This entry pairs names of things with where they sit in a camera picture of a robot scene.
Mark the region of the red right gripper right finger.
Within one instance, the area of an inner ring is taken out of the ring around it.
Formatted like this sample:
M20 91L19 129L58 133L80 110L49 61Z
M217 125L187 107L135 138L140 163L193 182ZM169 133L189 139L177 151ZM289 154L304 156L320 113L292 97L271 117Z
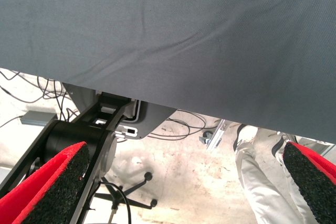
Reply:
M335 165L303 145L287 142L284 165L318 223L335 223Z

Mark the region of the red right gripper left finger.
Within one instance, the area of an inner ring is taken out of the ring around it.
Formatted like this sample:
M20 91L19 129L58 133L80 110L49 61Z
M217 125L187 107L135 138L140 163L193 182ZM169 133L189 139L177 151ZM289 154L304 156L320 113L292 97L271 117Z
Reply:
M1 198L1 223L68 223L89 161L86 142L60 151Z

